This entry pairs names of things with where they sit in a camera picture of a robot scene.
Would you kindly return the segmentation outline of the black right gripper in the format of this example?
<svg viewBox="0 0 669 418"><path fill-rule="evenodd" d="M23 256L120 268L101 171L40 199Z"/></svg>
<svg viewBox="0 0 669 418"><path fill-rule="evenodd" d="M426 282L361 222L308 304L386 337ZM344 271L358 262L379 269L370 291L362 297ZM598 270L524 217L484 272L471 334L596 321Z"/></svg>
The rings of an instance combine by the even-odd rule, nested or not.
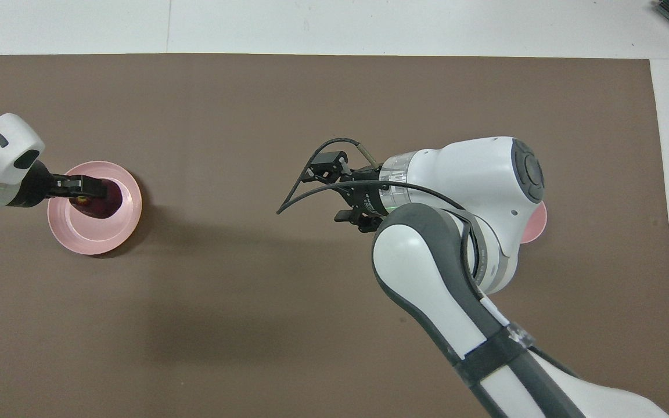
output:
<svg viewBox="0 0 669 418"><path fill-rule="evenodd" d="M340 183L380 180L380 168L363 167L351 172L345 151L319 153L305 169L305 179L340 179ZM377 231L389 212L380 192L387 186L340 186L340 195L351 209L338 211L335 222L355 225L361 233Z"/></svg>

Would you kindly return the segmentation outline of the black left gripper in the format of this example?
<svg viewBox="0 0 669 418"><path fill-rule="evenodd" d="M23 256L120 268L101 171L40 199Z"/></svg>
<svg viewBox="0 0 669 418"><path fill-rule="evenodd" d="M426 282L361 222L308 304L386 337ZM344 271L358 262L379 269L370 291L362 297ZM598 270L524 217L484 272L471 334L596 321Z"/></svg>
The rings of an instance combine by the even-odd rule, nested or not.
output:
<svg viewBox="0 0 669 418"><path fill-rule="evenodd" d="M45 164L36 160L27 170L19 185L19 190L8 202L8 207L33 207L45 199L55 197L96 198L108 196L108 187L101 178L90 176L69 176L51 174ZM64 180L64 189L57 185Z"/></svg>

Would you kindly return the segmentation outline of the dark red apple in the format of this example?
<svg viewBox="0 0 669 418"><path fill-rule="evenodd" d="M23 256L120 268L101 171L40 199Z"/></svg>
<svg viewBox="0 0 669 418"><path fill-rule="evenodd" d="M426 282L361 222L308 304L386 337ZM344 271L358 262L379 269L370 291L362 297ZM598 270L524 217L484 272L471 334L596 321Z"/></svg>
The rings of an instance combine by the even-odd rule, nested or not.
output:
<svg viewBox="0 0 669 418"><path fill-rule="evenodd" d="M95 219L106 219L115 214L123 202L120 187L106 178L100 179L105 190L104 197L79 196L69 202L78 212Z"/></svg>

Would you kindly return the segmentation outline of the pink plate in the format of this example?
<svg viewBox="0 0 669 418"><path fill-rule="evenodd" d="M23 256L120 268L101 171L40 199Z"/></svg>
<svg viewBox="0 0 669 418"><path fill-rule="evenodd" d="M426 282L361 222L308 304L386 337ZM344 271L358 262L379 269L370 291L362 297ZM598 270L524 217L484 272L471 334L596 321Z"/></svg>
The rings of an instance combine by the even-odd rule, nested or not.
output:
<svg viewBox="0 0 669 418"><path fill-rule="evenodd" d="M65 198L48 201L49 227L65 248L85 255L108 253L132 236L142 215L142 194L128 170L108 161L89 161L73 167L67 175L87 175L115 183L122 197L117 211L104 219L77 211Z"/></svg>

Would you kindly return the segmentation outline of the pink bowl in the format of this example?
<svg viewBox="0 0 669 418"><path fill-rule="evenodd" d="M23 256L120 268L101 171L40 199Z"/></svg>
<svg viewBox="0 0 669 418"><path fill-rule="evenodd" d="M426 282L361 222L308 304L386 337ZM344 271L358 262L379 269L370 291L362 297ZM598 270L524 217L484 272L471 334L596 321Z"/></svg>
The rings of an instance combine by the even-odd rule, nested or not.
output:
<svg viewBox="0 0 669 418"><path fill-rule="evenodd" d="M540 202L534 210L521 236L520 244L527 244L539 238L546 229L548 212L544 201Z"/></svg>

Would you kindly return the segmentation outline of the brown table mat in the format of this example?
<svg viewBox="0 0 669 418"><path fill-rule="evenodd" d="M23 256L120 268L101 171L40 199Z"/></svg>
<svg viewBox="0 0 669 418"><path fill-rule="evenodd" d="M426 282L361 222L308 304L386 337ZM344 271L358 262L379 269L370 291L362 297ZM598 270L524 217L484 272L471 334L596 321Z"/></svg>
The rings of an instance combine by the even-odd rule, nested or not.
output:
<svg viewBox="0 0 669 418"><path fill-rule="evenodd" d="M448 56L0 56L0 114L50 170L122 165L141 224L66 250L0 208L0 418L486 418L375 280L329 191L277 216L325 140L378 160L513 136L545 232L491 301L581 377L669 413L669 227L650 65Z"/></svg>

